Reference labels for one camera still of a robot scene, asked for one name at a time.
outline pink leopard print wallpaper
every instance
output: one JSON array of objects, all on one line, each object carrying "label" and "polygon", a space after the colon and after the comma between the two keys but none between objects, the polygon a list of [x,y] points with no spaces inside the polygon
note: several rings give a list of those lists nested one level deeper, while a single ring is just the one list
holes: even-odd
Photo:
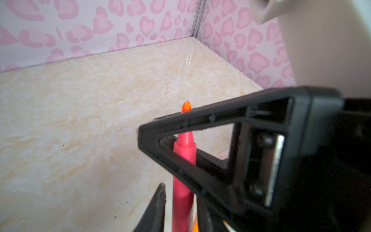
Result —
[{"label": "pink leopard print wallpaper", "polygon": [[0,72],[189,37],[197,0],[2,0]]},{"label": "pink leopard print wallpaper", "polygon": [[295,85],[277,20],[256,23],[248,1],[209,0],[198,40],[264,89]]}]

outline wallpaper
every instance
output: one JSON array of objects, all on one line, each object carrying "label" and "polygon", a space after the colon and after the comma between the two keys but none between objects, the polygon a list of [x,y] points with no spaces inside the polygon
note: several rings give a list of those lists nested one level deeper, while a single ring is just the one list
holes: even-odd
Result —
[{"label": "wallpaper", "polygon": [[198,40],[263,88],[295,85],[276,19],[252,19],[248,1],[209,0]]},{"label": "wallpaper", "polygon": [[189,37],[197,0],[1,0],[0,72]]}]

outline pink highlighter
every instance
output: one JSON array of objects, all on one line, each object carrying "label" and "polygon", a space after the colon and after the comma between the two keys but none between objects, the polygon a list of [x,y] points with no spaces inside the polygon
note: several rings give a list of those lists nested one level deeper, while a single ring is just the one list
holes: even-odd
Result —
[{"label": "pink highlighter", "polygon": [[[191,110],[191,103],[186,101],[183,104],[182,112]],[[178,135],[174,143],[174,152],[196,165],[196,143],[191,131]],[[188,232],[190,224],[190,212],[193,205],[193,192],[180,180],[173,179],[173,219],[172,232]]]}]

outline orange marker tip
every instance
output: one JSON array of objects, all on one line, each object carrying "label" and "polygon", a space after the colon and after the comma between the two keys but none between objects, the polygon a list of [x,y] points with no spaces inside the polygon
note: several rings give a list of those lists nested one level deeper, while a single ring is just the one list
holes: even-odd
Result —
[{"label": "orange marker tip", "polygon": [[186,101],[183,104],[182,112],[190,111],[191,109],[191,103],[189,101]]}]

